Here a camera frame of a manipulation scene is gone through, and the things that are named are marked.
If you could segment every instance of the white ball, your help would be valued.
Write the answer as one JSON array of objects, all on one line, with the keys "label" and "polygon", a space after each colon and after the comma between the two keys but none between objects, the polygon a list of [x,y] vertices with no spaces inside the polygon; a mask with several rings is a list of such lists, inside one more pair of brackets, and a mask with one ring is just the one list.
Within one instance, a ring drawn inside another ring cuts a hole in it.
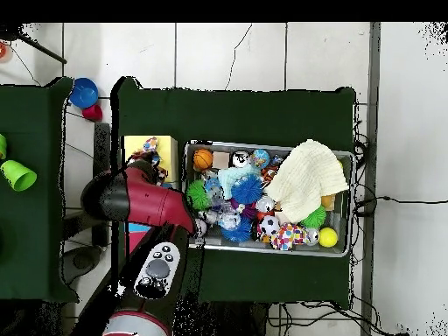
[{"label": "white ball", "polygon": [[207,224],[201,219],[195,219],[196,222],[196,238],[202,237],[207,231]]},{"label": "white ball", "polygon": [[235,167],[244,167],[250,161],[250,155],[245,150],[238,150],[232,156],[232,163]]},{"label": "white ball", "polygon": [[305,243],[308,246],[314,246],[319,242],[319,230],[316,228],[305,228],[306,238]]},{"label": "white ball", "polygon": [[276,202],[270,196],[262,196],[255,204],[256,209],[262,213],[274,210],[275,206]]},{"label": "white ball", "polygon": [[208,224],[214,224],[218,221],[218,213],[213,210],[199,211],[199,217]]},{"label": "white ball", "polygon": [[265,216],[260,221],[260,229],[266,235],[276,235],[280,230],[280,221],[275,216]]}]

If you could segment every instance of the green table cloth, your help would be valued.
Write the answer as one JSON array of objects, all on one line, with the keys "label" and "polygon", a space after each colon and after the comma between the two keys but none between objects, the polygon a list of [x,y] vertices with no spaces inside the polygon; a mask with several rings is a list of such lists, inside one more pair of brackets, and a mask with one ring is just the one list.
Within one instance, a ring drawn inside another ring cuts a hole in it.
[{"label": "green table cloth", "polygon": [[0,86],[6,160],[38,174],[36,183],[22,192],[12,190],[0,175],[0,299],[77,300],[60,274],[62,133],[73,84],[61,78],[46,87]]},{"label": "green table cloth", "polygon": [[[191,139],[294,147],[311,138],[332,150],[353,151],[354,101],[351,88],[158,90],[121,78],[111,96],[112,136],[169,135],[178,141],[179,158]],[[201,252],[191,248],[184,282],[192,284],[201,274],[200,301],[333,300],[347,308],[349,259],[206,250],[199,273]]]}]

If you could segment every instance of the toy bin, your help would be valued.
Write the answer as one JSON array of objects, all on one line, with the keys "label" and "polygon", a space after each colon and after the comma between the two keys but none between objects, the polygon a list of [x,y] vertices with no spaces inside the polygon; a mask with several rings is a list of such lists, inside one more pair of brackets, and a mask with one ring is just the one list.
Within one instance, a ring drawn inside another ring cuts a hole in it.
[{"label": "toy bin", "polygon": [[[200,178],[200,174],[193,169],[193,153],[205,148],[210,151],[228,152],[230,154],[235,151],[246,151],[251,153],[256,149],[264,149],[272,158],[278,155],[286,158],[293,148],[276,147],[267,145],[241,144],[241,143],[223,143],[223,142],[206,142],[192,140],[185,145],[183,174],[182,174],[182,191],[185,192],[188,185],[196,179]],[[338,234],[338,243],[332,248],[324,248],[319,244],[315,246],[294,245],[293,250],[280,251],[275,250],[268,243],[259,241],[231,242],[221,235],[219,226],[208,228],[205,236],[205,249],[244,251],[264,254],[292,254],[297,256],[325,256],[325,257],[342,257],[345,256],[351,246],[352,237],[352,215],[354,203],[354,176],[356,172],[356,157],[346,151],[334,150],[336,158],[342,163],[344,176],[349,185],[349,189],[336,194],[334,210],[326,213],[325,224],[322,226],[333,228]],[[190,248],[197,248],[194,238],[190,239]]]}]

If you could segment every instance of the green cup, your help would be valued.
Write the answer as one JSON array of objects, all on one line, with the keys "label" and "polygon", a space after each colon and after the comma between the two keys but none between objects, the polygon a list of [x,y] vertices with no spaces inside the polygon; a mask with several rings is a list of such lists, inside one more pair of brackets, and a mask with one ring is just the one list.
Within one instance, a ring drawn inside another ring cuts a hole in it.
[{"label": "green cup", "polygon": [[6,159],[6,138],[0,134],[0,159]]},{"label": "green cup", "polygon": [[17,192],[30,188],[38,178],[33,170],[13,160],[5,161],[0,170],[12,189]]}]

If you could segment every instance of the white towel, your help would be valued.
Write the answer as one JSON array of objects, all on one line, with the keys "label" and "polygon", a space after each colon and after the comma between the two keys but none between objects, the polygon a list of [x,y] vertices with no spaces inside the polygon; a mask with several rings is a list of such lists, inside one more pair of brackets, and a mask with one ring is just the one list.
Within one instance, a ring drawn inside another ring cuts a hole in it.
[{"label": "white towel", "polygon": [[342,167],[325,145],[308,139],[290,152],[265,192],[292,223],[316,210],[321,197],[348,189]]}]

